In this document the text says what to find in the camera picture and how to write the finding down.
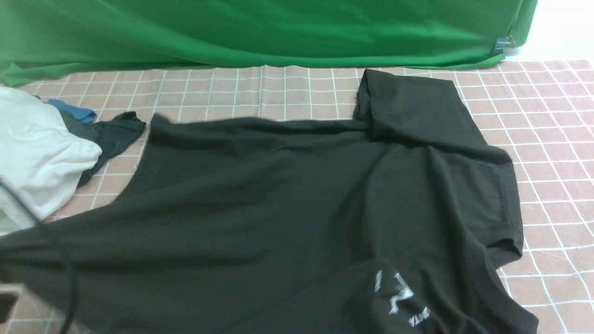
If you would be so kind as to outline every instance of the pink grid mat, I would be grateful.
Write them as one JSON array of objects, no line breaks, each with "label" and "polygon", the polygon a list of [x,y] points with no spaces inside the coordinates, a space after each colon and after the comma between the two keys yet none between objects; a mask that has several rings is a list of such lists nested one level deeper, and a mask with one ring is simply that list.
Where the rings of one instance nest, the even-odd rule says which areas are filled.
[{"label": "pink grid mat", "polygon": [[[489,144],[515,161],[524,257],[502,270],[508,293],[541,321],[539,332],[594,333],[594,69],[588,61],[503,62],[485,70],[380,68],[452,80]],[[135,110],[180,122],[240,116],[350,118],[363,69],[258,67],[72,74],[22,87],[97,110]],[[52,221],[109,203],[127,184],[145,139],[112,159]],[[0,334],[57,333],[61,316],[19,286]],[[86,333],[75,329],[73,333]]]}]

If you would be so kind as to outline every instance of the white wall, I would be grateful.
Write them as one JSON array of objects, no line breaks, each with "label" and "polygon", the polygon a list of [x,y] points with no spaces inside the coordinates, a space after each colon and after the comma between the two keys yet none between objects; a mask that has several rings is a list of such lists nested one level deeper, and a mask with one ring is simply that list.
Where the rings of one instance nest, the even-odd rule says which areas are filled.
[{"label": "white wall", "polygon": [[594,0],[538,0],[528,40],[508,60],[594,59]]}]

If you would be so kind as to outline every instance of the pile of clothes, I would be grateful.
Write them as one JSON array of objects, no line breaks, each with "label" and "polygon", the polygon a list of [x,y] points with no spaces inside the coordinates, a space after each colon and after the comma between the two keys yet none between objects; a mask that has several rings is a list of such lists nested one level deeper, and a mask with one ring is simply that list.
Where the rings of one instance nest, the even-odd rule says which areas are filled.
[{"label": "pile of clothes", "polygon": [[[74,191],[142,135],[135,112],[95,122],[90,109],[0,87],[0,178],[39,219],[62,207]],[[0,194],[0,234],[31,227]]]}]

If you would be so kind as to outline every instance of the black cord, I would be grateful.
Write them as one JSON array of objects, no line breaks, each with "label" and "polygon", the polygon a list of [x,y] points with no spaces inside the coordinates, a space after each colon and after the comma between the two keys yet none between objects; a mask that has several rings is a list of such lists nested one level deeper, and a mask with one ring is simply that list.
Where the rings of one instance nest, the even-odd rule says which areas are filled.
[{"label": "black cord", "polygon": [[74,321],[74,317],[75,317],[76,311],[77,311],[77,302],[78,302],[78,279],[77,279],[77,275],[76,275],[76,270],[74,270],[74,262],[72,261],[72,258],[68,254],[66,247],[64,247],[59,242],[59,240],[56,236],[52,235],[51,231],[48,229],[47,226],[45,226],[45,224],[41,220],[39,220],[37,217],[35,217],[33,212],[25,205],[25,203],[22,201],[22,199],[20,199],[20,197],[12,189],[10,189],[9,186],[7,186],[6,183],[4,183],[2,181],[1,178],[0,178],[0,188],[3,188],[6,191],[6,193],[9,194],[14,199],[16,204],[18,206],[20,206],[20,209],[22,209],[26,213],[26,215],[29,217],[29,219],[31,219],[34,222],[34,224],[35,224],[36,228],[39,230],[39,232],[41,234],[43,234],[49,240],[50,244],[52,244],[58,250],[58,253],[60,254],[60,257],[64,264],[64,269],[66,271],[66,274],[68,275],[68,280],[70,282],[70,289],[69,289],[70,296],[69,296],[68,309],[66,310],[64,323],[62,324],[62,328],[60,329],[59,334],[67,334],[68,330],[70,329],[70,326],[72,326],[72,322]]}]

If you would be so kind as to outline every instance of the blue cloth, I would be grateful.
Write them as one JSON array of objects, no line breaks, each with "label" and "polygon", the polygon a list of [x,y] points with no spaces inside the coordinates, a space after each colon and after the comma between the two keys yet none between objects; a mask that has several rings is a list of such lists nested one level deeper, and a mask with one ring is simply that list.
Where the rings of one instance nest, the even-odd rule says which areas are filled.
[{"label": "blue cloth", "polygon": [[48,105],[52,105],[52,106],[58,108],[58,110],[60,110],[60,111],[64,111],[64,112],[68,112],[69,114],[72,114],[72,116],[74,118],[76,118],[77,120],[79,120],[83,123],[92,123],[92,122],[95,122],[95,119],[97,119],[97,114],[95,113],[95,111],[93,111],[91,109],[84,109],[84,108],[71,106],[71,105],[64,103],[63,101],[60,101],[60,100],[50,99],[50,100],[48,100]]}]

